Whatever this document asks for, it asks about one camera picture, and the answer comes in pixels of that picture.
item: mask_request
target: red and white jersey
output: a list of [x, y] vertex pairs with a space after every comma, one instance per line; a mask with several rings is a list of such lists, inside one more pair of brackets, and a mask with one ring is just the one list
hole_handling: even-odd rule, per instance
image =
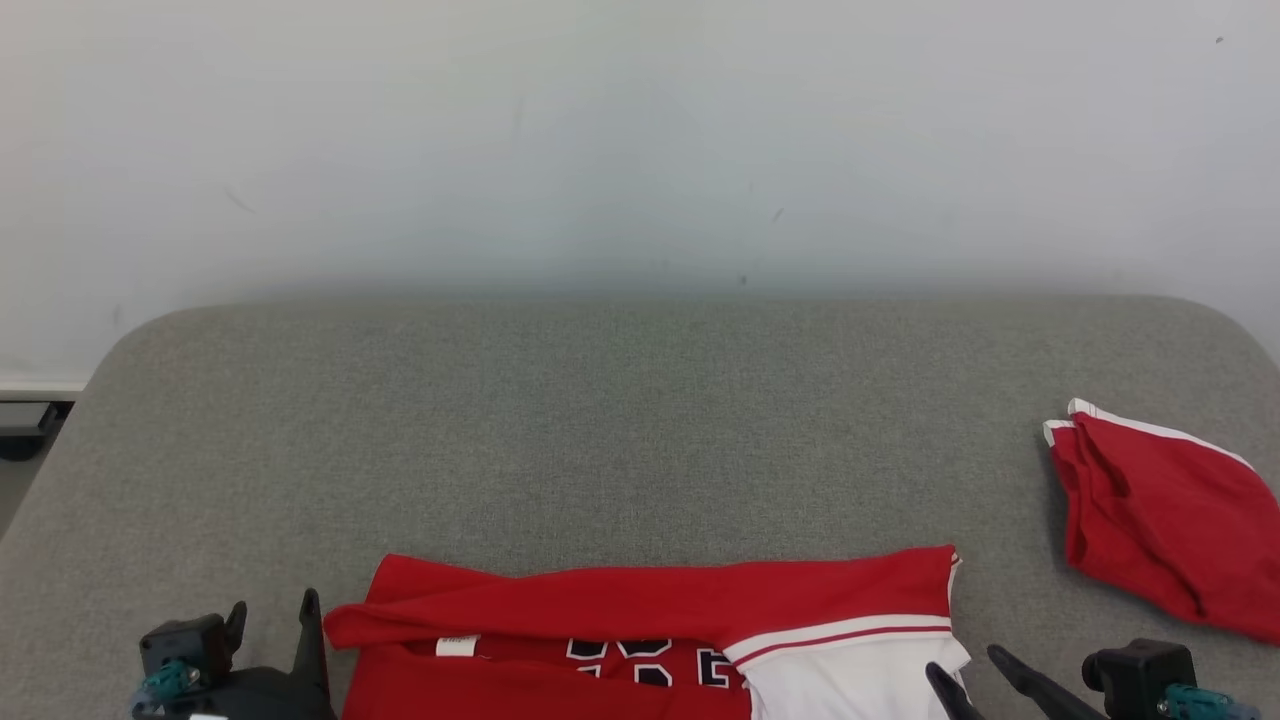
[[951, 546], [835, 562], [530, 578], [389, 555], [325, 632], [361, 650], [344, 720], [943, 720]]

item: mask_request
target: gray cushioned board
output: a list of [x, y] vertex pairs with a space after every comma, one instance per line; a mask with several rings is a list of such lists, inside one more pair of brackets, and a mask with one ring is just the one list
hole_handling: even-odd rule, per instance
[[[529, 574], [947, 542], [992, 720], [1038, 715], [987, 643], [1084, 693], [1084, 656], [1134, 637], [1187, 643], [1203, 685], [1276, 715], [1280, 648], [1064, 564], [1041, 421], [1073, 396], [1280, 479], [1280, 373], [1176, 300], [177, 313], [102, 363], [0, 542], [0, 715], [123, 717], [137, 639], [237, 600], [241, 664], [285, 666], [303, 588], [360, 601], [388, 552]], [[353, 662], [330, 655], [338, 707]]]

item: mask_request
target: clothing tag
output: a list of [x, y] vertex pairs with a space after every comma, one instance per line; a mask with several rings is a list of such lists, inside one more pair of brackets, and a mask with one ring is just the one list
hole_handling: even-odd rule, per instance
[[440, 638], [435, 641], [436, 657], [472, 657], [476, 653], [476, 641], [480, 635], [461, 638]]

